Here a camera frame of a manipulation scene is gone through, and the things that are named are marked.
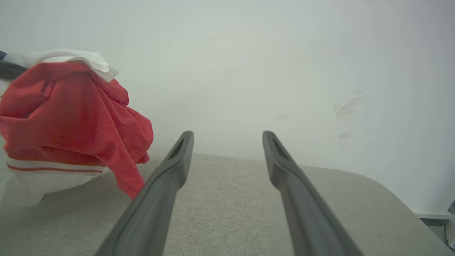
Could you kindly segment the red and white jersey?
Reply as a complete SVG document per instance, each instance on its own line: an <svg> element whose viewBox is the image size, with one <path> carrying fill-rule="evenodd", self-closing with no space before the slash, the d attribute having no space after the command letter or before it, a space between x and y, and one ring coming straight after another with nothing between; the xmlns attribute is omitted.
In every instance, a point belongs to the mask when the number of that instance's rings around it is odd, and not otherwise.
<svg viewBox="0 0 455 256"><path fill-rule="evenodd" d="M138 164L148 162L154 133L150 120L129 107L117 73L93 52L0 51L0 207L35 206L106 170L131 199L139 194L145 182Z"/></svg>

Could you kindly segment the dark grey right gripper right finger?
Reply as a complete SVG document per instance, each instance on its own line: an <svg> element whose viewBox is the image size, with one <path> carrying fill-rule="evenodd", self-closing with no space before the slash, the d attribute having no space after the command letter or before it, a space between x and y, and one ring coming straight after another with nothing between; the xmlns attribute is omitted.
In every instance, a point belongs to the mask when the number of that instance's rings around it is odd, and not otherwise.
<svg viewBox="0 0 455 256"><path fill-rule="evenodd" d="M295 256L364 256L272 131L263 132L272 185L280 192Z"/></svg>

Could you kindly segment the grey wall ledge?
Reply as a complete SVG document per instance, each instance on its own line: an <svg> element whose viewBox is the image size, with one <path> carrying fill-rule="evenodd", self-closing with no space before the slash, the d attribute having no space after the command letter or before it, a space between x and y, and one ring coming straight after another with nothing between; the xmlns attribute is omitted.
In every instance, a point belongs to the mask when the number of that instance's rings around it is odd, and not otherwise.
<svg viewBox="0 0 455 256"><path fill-rule="evenodd" d="M455 201L445 211L417 213L416 216L455 253Z"/></svg>

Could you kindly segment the grey fabric sofa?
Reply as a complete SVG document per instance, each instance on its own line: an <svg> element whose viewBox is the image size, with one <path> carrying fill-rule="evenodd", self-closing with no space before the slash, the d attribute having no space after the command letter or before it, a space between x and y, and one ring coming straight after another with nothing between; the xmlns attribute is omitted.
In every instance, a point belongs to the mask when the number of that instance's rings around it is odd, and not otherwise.
<svg viewBox="0 0 455 256"><path fill-rule="evenodd" d="M342 170L301 169L365 256L455 256L382 184ZM36 206L2 207L0 256L93 256L129 204L107 171ZM294 256L265 162L194 153L164 256Z"/></svg>

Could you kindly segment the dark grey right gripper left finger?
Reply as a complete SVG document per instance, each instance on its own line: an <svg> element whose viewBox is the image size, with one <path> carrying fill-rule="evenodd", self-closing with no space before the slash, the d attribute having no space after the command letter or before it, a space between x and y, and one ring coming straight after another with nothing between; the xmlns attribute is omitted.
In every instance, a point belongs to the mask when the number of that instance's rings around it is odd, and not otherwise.
<svg viewBox="0 0 455 256"><path fill-rule="evenodd" d="M193 132L183 132L94 256L163 255L177 191L187 180L193 146Z"/></svg>

